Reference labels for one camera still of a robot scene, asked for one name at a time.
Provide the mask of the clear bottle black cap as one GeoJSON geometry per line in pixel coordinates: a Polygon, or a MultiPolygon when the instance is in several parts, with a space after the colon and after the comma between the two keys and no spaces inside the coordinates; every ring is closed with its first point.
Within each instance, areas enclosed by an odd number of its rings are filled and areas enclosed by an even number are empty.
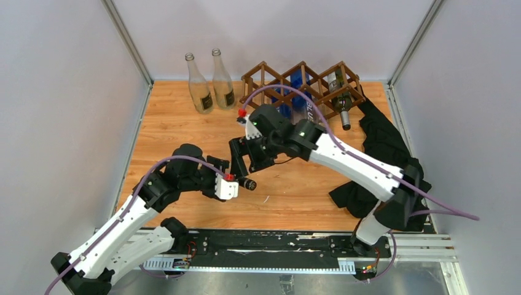
{"type": "MultiPolygon", "coordinates": [[[[220,159],[220,158],[208,155],[208,156],[206,156],[205,161],[207,163],[209,163],[211,166],[213,166],[214,168],[217,168],[218,170],[220,170],[222,172],[227,172],[227,171],[232,172],[232,169],[231,169],[232,163],[229,160],[220,159]]],[[[233,174],[233,177],[234,177],[234,180],[236,180],[238,182],[239,186],[241,186],[249,191],[253,191],[257,187],[257,183],[254,180],[249,179],[245,176],[240,176],[239,172],[237,172],[236,174],[233,174]]]]}

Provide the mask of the clear glass bottle gold label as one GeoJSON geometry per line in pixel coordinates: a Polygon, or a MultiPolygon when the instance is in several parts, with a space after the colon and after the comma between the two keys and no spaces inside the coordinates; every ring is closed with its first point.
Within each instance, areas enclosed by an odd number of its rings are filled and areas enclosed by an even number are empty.
{"type": "Polygon", "coordinates": [[[221,109],[232,109],[235,106],[235,94],[230,74],[224,66],[221,50],[214,48],[211,53],[214,61],[213,88],[217,105],[221,109]]]}

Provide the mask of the blue clear square bottle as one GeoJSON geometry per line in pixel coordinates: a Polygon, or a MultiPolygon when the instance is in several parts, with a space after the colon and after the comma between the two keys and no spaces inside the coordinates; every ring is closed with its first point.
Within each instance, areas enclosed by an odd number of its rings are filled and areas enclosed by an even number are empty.
{"type": "MultiPolygon", "coordinates": [[[[288,94],[290,94],[290,91],[288,89],[285,89],[285,88],[274,88],[273,89],[276,93],[278,94],[281,94],[283,96],[286,96],[288,94]]],[[[271,103],[272,104],[275,104],[277,102],[279,102],[279,99],[275,96],[271,96],[271,103]]],[[[286,102],[282,102],[279,106],[276,107],[276,110],[285,118],[291,120],[292,119],[292,108],[289,104],[287,104],[286,102]]]]}

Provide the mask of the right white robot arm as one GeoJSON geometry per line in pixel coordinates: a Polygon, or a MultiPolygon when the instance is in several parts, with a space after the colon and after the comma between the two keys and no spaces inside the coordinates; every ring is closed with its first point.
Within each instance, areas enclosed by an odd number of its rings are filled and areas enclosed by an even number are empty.
{"type": "Polygon", "coordinates": [[[240,109],[237,122],[245,128],[245,135],[230,141],[236,178],[271,167],[278,155],[286,154],[330,168],[375,196],[376,205],[362,218],[350,241],[354,254],[367,256],[381,236],[407,226],[420,193],[414,167],[401,169],[381,162],[310,120],[292,124],[268,104],[251,114],[240,109]]]}

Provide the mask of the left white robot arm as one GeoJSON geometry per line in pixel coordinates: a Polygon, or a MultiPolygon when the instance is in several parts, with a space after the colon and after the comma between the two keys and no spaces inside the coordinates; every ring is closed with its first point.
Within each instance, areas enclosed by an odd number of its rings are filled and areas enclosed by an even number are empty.
{"type": "Polygon", "coordinates": [[[174,217],[166,218],[151,233],[130,245],[128,240],[181,193],[200,191],[222,202],[237,197],[239,181],[230,161],[204,157],[193,144],[183,144],[155,163],[135,186],[120,208],[91,238],[70,253],[57,253],[51,260],[57,276],[45,293],[62,282],[71,294],[108,294],[135,267],[156,254],[171,251],[193,258],[195,242],[187,227],[174,217]]]}

